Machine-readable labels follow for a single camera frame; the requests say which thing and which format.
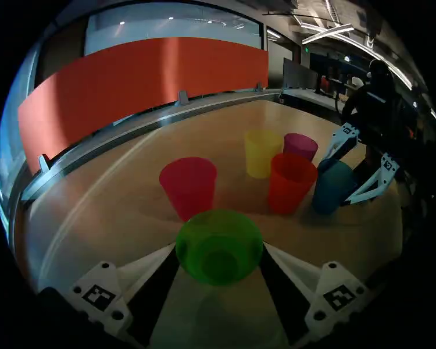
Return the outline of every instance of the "orange cup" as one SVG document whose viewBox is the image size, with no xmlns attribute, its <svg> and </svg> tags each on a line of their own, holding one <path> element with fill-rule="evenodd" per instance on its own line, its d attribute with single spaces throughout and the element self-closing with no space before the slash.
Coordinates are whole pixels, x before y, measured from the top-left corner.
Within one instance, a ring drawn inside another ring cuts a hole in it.
<svg viewBox="0 0 436 349">
<path fill-rule="evenodd" d="M 293 154 L 278 154 L 271 160 L 268 203 L 274 213 L 293 213 L 318 177 L 311 161 Z"/>
</svg>

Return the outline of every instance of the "yellow cup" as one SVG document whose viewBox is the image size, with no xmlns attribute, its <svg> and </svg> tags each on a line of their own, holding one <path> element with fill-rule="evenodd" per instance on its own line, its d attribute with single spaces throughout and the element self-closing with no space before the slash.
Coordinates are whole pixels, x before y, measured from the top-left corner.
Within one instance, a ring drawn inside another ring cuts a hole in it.
<svg viewBox="0 0 436 349">
<path fill-rule="evenodd" d="M 284 139 L 269 130 L 252 130 L 244 135 L 247 173 L 254 178 L 268 178 L 271 159 L 283 152 Z"/>
</svg>

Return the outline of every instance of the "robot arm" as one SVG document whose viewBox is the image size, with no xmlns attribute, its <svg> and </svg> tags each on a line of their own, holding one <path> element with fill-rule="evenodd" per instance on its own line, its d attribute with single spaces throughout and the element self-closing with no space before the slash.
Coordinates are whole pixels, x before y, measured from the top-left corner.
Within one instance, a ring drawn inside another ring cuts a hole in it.
<svg viewBox="0 0 436 349">
<path fill-rule="evenodd" d="M 359 142 L 360 131 L 350 123 L 345 123 L 342 127 L 333 133 L 328 150 L 323 157 L 325 159 L 341 159 L 351 149 L 355 148 Z M 383 195 L 388 186 L 394 179 L 394 175 L 399 169 L 399 165 L 390 155 L 385 153 L 381 159 L 381 167 L 362 185 L 359 186 L 341 205 L 350 205 L 357 202 L 370 200 L 379 195 Z M 319 168 L 319 171 L 325 171 L 326 168 Z M 372 185 L 377 183 L 377 187 L 369 190 Z"/>
<path fill-rule="evenodd" d="M 344 204 L 355 204 L 357 202 L 383 195 L 394 179 L 394 175 L 398 169 L 399 165 L 392 160 L 387 153 L 384 153 L 381 158 L 381 167 L 365 183 L 354 191 L 345 200 Z M 375 189 L 368 190 L 374 183 L 378 183 L 378 186 Z"/>
<path fill-rule="evenodd" d="M 180 277 L 174 247 L 170 244 L 120 268 L 102 261 L 68 290 L 65 299 L 105 332 L 145 348 L 171 283 Z M 263 250 L 260 271 L 294 348 L 328 335 L 372 299 L 365 285 L 338 262 L 318 268 L 267 243 Z M 161 284 L 152 283 L 156 277 Z M 152 307 L 158 312 L 150 311 Z"/>
</svg>

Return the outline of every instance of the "blue cup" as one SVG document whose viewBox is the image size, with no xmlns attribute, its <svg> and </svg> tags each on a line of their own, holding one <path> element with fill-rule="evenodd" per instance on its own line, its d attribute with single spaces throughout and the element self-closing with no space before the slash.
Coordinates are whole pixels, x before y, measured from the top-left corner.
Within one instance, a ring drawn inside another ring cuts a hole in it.
<svg viewBox="0 0 436 349">
<path fill-rule="evenodd" d="M 335 159 L 323 160 L 318 166 L 313 209 L 321 215 L 332 214 L 356 186 L 353 171 L 348 165 Z"/>
</svg>

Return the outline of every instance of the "green cup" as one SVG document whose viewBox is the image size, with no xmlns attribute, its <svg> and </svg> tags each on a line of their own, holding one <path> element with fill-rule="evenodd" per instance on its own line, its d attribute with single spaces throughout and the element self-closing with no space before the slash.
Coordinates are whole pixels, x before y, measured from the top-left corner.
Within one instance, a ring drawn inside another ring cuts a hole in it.
<svg viewBox="0 0 436 349">
<path fill-rule="evenodd" d="M 214 286 L 236 283 L 260 262 L 263 239 L 246 216 L 223 209 L 199 213 L 179 231 L 176 255 L 197 281 Z"/>
</svg>

